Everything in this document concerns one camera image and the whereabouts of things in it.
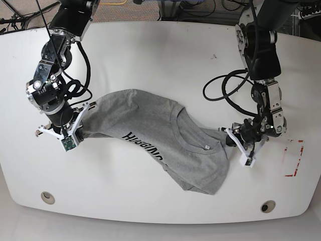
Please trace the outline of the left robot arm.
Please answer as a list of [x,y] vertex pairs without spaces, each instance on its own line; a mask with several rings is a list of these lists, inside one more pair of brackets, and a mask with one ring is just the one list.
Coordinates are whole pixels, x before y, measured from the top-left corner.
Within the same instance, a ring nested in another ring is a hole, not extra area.
[[[250,1],[235,26],[238,50],[245,69],[235,70],[224,78],[222,94],[233,108],[250,117],[225,130],[228,134],[226,143],[239,148],[243,166],[254,165],[256,154],[269,137],[277,138],[286,132],[282,93],[275,80],[281,74],[276,31],[298,4],[298,1],[263,1],[255,5]],[[251,98],[256,103],[256,113],[243,110],[226,92],[228,80],[241,74],[246,75],[245,81],[252,80]]]

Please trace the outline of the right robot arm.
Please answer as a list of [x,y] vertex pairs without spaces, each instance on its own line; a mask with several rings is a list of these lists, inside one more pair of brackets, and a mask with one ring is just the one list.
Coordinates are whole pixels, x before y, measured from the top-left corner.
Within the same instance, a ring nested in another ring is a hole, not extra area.
[[[39,136],[48,133],[59,139],[66,150],[79,145],[79,130],[82,118],[89,110],[87,100],[81,101],[82,108],[75,108],[69,100],[78,98],[89,91],[91,78],[89,59],[81,41],[93,20],[99,1],[60,1],[59,9],[50,24],[45,24],[49,35],[43,46],[41,60],[34,77],[26,84],[30,103],[50,120],[36,131]],[[70,78],[66,82],[65,70],[72,61],[71,45],[77,44],[86,64],[86,81]]]

